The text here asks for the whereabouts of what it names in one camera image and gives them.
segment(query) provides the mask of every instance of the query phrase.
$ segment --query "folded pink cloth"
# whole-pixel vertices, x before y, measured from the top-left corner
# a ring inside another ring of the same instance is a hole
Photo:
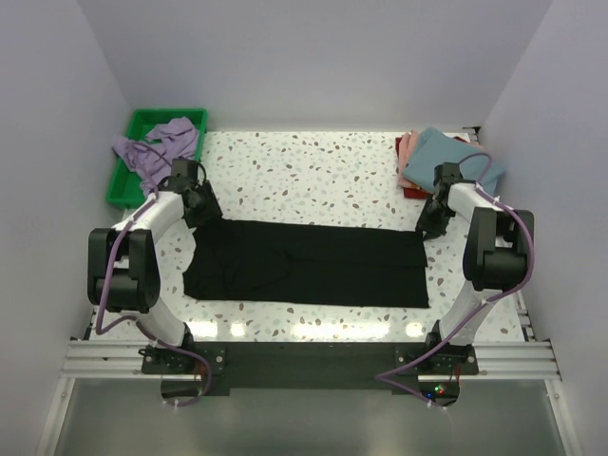
[[[401,142],[399,142],[399,181],[397,185],[403,188],[419,188],[418,185],[403,177],[403,170],[418,143],[418,135],[417,131],[412,130],[410,133],[403,135]]]

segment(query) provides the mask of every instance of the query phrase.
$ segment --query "black mounting plate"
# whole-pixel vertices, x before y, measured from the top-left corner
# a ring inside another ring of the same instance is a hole
[[[425,343],[385,342],[195,342],[194,350],[212,366],[212,396],[225,396],[231,389],[276,390],[393,390],[374,379],[384,371],[415,359],[428,351]],[[418,375],[450,375],[460,363],[462,375],[479,372],[475,351],[467,358],[438,353],[422,366],[398,377],[398,381],[420,390]],[[162,362],[142,364],[143,374],[176,375],[194,373]]]

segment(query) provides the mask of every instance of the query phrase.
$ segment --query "black pants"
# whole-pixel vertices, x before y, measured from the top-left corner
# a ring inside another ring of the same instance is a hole
[[[428,307],[417,233],[216,220],[183,274],[196,299]]]

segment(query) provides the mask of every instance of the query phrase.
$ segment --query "metal extrusion frame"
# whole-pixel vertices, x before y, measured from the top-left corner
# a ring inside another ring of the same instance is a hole
[[[36,452],[51,456],[61,435],[71,394],[77,379],[183,380],[190,375],[144,375],[138,350],[145,342],[73,340],[69,343],[59,383]],[[463,381],[542,380],[568,456],[580,456],[580,443],[568,407],[561,394],[561,377],[550,342],[496,342],[474,344],[478,375],[462,375]],[[420,382],[446,381],[446,376],[420,375]]]

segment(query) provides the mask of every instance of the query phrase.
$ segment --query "folded light blue towel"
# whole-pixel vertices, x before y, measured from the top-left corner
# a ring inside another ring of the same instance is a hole
[[[435,177],[435,166],[444,162],[457,163],[464,157],[479,152],[477,147],[464,142],[453,140],[444,135],[437,128],[430,126],[420,134],[416,148],[411,153],[408,165],[403,170],[403,176],[412,181],[429,193],[433,193],[433,179]],[[460,165],[460,170],[465,179],[476,180],[487,164],[487,157],[474,157]],[[498,178],[504,174],[502,165],[492,163],[481,184],[484,190],[494,195]]]

